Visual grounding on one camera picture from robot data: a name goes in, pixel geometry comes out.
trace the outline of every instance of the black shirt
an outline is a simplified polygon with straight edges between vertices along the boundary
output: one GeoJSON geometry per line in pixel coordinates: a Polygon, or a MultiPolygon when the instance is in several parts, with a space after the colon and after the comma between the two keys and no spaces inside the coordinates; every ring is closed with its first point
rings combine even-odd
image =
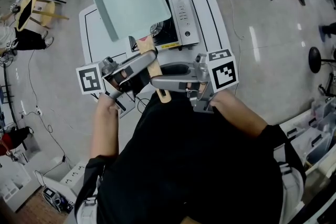
{"type": "Polygon", "coordinates": [[[282,179],[273,151],[287,140],[280,127],[250,139],[218,111],[195,113],[187,98],[172,97],[162,104],[153,95],[118,158],[89,161],[76,210],[104,169],[98,223],[174,224],[185,216],[202,224],[278,223],[282,179]]]}

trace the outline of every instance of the tiled floor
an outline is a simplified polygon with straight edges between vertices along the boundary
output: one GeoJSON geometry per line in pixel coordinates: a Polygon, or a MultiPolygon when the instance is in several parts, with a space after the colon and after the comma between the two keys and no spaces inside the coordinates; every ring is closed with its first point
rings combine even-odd
{"type": "MultiPolygon", "coordinates": [[[[73,163],[88,156],[91,118],[95,102],[82,96],[75,68],[84,64],[79,31],[79,12],[93,0],[65,0],[59,12],[69,21],[54,21],[50,34],[54,44],[36,51],[30,61],[30,76],[38,96],[43,119],[54,130],[53,135],[73,163]]],[[[331,67],[325,65],[318,74],[308,66],[310,47],[316,46],[329,58],[333,37],[322,44],[319,24],[333,23],[336,11],[326,0],[306,0],[302,7],[298,0],[217,0],[225,22],[232,50],[240,59],[240,84],[237,96],[269,123],[279,123],[309,108],[317,87],[325,84],[331,67]],[[239,49],[239,39],[244,36],[239,49]]],[[[42,32],[34,23],[28,29],[42,32]]],[[[8,76],[15,96],[14,107],[19,112],[34,111],[36,100],[28,78],[31,51],[20,51],[8,68],[8,76]]],[[[123,148],[135,128],[140,113],[136,110],[120,122],[120,144],[123,148]]],[[[61,150],[33,114],[19,122],[35,130],[38,145],[50,156],[62,155],[61,150]]]]}

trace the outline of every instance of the white table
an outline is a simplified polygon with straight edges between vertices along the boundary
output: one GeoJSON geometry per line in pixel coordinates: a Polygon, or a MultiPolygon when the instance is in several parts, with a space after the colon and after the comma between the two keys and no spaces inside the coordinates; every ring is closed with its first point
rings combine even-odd
{"type": "MultiPolygon", "coordinates": [[[[216,0],[191,0],[200,42],[192,50],[160,51],[158,60],[161,65],[176,61],[193,62],[201,52],[231,49],[226,28],[216,0]]],[[[129,58],[128,38],[112,42],[95,5],[82,10],[79,14],[81,40],[85,64],[103,60],[110,56],[116,62],[129,58]]],[[[145,87],[142,92],[153,88],[145,87]]]]}

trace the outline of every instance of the pan handle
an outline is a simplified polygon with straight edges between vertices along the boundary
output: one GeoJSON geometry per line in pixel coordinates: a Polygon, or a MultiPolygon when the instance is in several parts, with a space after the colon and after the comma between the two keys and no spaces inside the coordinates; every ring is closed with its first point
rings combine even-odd
{"type": "MultiPolygon", "coordinates": [[[[144,54],[146,51],[149,50],[155,50],[152,35],[141,38],[137,40],[136,43],[141,54],[144,54]]],[[[157,59],[152,62],[147,67],[147,69],[151,78],[162,75],[161,67],[157,59]]],[[[159,95],[162,103],[169,103],[172,100],[172,97],[170,96],[170,93],[168,91],[156,89],[156,92],[159,95]]]]}

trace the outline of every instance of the frying pan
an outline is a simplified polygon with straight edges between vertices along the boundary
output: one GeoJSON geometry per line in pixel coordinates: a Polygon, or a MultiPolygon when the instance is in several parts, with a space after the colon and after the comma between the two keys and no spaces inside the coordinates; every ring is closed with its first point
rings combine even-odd
{"type": "MultiPolygon", "coordinates": [[[[94,0],[112,41],[132,36],[141,54],[155,50],[151,26],[171,17],[165,0],[94,0]]],[[[162,75],[156,60],[148,66],[151,77],[162,75]]],[[[156,90],[162,103],[168,103],[168,91],[156,90]]]]}

